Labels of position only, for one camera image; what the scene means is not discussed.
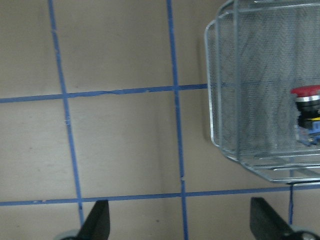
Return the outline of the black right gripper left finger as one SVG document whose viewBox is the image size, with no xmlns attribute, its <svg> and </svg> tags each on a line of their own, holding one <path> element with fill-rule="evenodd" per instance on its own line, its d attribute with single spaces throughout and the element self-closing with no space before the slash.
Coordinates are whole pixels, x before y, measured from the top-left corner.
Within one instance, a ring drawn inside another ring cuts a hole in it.
<svg viewBox="0 0 320 240">
<path fill-rule="evenodd" d="M 111 231 L 108 200 L 95 202 L 83 226 L 77 234 L 78 240 L 107 240 Z"/>
</svg>

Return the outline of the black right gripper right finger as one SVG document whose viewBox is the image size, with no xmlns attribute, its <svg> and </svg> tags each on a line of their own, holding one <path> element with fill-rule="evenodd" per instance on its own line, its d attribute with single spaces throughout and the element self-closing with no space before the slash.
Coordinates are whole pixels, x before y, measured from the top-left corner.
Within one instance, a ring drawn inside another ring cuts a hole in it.
<svg viewBox="0 0 320 240">
<path fill-rule="evenodd" d="M 262 197 L 250 200 L 250 230 L 256 240 L 299 240 L 294 231 Z"/>
</svg>

